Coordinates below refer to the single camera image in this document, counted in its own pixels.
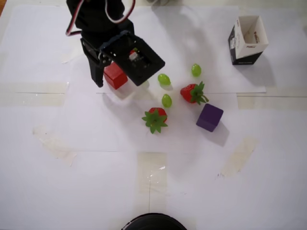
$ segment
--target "white paper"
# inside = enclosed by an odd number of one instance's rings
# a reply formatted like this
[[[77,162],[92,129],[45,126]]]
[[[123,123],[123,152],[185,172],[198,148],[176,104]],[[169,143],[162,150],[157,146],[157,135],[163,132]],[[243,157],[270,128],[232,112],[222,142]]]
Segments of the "white paper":
[[[166,62],[160,72],[169,75],[174,88],[190,83],[191,66],[198,63],[203,74],[197,81],[207,83],[206,92],[264,92],[261,75],[248,79],[231,64],[227,39],[238,14],[237,7],[139,7],[130,19],[136,35]],[[71,69],[80,65],[81,60],[62,65],[63,57],[79,53],[71,46],[78,36],[65,36],[65,22],[69,20],[66,7],[17,7],[1,44],[4,64],[0,81],[74,79]],[[88,61],[86,58],[83,61],[91,81]],[[150,80],[156,82],[157,74]],[[151,86],[153,92],[159,87]]]
[[[65,30],[68,8],[22,5],[14,8],[3,37],[0,54],[1,83],[68,82],[69,64],[61,57],[72,50]]]

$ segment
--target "open cardboard box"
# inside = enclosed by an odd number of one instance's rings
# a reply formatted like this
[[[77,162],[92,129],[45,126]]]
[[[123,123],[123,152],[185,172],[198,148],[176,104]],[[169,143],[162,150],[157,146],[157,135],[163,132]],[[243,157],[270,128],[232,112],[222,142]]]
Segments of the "open cardboard box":
[[[252,65],[268,46],[260,16],[239,16],[228,38],[233,65]]]

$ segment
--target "red cube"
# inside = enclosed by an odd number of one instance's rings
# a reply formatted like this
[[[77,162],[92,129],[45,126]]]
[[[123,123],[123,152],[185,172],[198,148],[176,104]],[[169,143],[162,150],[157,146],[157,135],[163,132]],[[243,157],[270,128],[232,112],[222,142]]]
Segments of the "red cube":
[[[116,90],[128,81],[127,75],[115,62],[105,67],[104,76],[106,81]]]

